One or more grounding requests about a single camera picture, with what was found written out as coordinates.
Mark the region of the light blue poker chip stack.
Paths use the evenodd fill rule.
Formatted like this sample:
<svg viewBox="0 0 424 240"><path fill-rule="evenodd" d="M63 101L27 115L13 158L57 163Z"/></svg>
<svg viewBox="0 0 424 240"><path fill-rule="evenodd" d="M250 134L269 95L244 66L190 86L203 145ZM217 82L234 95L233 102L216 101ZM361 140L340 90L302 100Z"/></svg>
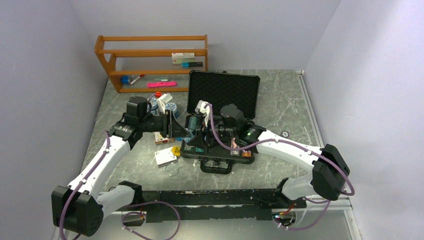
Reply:
<svg viewBox="0 0 424 240"><path fill-rule="evenodd" d="M186 136L186 137L183 137L182 138L182 140L185 142L185 143L189 143L190 141L192 141L193 139L195 138L195 135L194 134L191 134L190 136Z"/></svg>

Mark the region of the teal green poker chip stack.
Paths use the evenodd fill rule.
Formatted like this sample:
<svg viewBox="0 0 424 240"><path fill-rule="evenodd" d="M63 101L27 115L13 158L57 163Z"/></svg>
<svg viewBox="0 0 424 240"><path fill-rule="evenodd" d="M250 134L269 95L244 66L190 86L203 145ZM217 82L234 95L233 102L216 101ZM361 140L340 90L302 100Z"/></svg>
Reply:
<svg viewBox="0 0 424 240"><path fill-rule="evenodd" d="M191 116L188 119L187 129L189 131L195 131L196 130L196 127L198 125L198 122L199 122L199 120L198 120L198 118L196 116Z"/></svg>

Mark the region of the red playing card deck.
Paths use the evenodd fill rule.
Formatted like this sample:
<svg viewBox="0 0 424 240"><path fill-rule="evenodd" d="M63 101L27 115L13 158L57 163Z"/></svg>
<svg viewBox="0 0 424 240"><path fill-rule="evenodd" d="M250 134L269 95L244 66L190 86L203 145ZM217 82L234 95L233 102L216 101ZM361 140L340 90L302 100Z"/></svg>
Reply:
<svg viewBox="0 0 424 240"><path fill-rule="evenodd" d="M175 138L168 138L165 136L162 136L160 132L154 132L154 143L158 145L163 145L167 143L173 143L175 142Z"/></svg>

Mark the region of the blue playing card deck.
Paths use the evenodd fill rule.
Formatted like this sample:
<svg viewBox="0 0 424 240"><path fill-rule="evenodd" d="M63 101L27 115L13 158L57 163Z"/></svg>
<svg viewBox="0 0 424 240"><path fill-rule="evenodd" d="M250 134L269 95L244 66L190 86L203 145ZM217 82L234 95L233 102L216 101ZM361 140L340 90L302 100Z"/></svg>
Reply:
<svg viewBox="0 0 424 240"><path fill-rule="evenodd" d="M154 158L158 166L176 161L178 158L172 152L173 147L165 148L154 153Z"/></svg>

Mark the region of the pink white chip stack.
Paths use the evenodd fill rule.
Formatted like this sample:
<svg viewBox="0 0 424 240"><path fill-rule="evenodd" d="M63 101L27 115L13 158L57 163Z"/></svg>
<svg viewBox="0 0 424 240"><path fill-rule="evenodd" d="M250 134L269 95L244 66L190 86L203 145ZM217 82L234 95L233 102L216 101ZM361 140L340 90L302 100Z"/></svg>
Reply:
<svg viewBox="0 0 424 240"><path fill-rule="evenodd" d="M230 155L231 156L239 156L240 155L240 151L239 151L239 146L236 143L236 138L233 137L230 141Z"/></svg>

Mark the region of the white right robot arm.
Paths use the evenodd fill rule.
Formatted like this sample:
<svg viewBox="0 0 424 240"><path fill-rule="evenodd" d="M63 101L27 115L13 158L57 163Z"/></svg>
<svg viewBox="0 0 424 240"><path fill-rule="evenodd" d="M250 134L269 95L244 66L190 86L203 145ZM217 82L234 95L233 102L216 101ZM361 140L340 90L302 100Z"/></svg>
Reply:
<svg viewBox="0 0 424 240"><path fill-rule="evenodd" d="M307 196L319 195L327 201L336 201L340 195L353 196L355 189L349 180L350 169L339 150L330 144L318 146L301 144L273 133L248 121L234 104L221 109L221 120L215 122L213 106L200 100L187 123L189 146L205 152L215 146L225 156L244 159L254 153L265 154L294 164L306 175L284 178L276 188L275 202L282 208Z"/></svg>

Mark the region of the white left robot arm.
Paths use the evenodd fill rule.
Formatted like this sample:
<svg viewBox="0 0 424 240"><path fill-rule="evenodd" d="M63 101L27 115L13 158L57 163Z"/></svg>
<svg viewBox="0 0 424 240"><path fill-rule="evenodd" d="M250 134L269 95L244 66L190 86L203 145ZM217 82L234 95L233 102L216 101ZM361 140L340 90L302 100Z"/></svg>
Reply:
<svg viewBox="0 0 424 240"><path fill-rule="evenodd" d="M137 183L122 181L113 190L101 193L106 180L118 163L133 149L144 133L159 132L168 138L184 138L190 133L181 126L175 115L166 110L151 114L150 101L142 96L131 97L126 111L108 131L105 140L86 168L67 186L57 186L51 194L53 224L59 228L60 239L65 230L90 237L103 220L120 208L137 210L155 204L146 201L143 188Z"/></svg>

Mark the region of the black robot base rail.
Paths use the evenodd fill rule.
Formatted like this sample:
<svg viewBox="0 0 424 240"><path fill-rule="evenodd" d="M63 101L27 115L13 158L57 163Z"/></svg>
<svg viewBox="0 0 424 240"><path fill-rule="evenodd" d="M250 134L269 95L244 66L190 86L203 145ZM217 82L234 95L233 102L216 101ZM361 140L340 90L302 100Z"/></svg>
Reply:
<svg viewBox="0 0 424 240"><path fill-rule="evenodd" d="M142 211L148 223L181 220L256 219L268 221L279 212L305 209L302 198L284 199L273 188L226 190L145 190L139 204L123 206L121 211Z"/></svg>

